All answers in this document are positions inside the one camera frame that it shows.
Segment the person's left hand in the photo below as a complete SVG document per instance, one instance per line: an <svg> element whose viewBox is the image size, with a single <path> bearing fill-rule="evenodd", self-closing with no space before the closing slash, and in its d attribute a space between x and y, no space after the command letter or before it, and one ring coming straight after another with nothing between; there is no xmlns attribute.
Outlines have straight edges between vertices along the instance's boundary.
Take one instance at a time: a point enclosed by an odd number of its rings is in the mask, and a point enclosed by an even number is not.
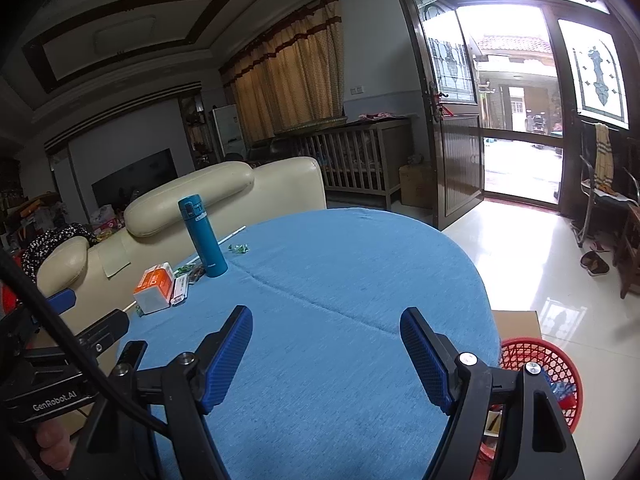
<svg viewBox="0 0 640 480"><path fill-rule="evenodd" d="M67 470L74 454L70 434L58 419L46 420L39 425L36 438L44 464L57 471Z"/></svg>

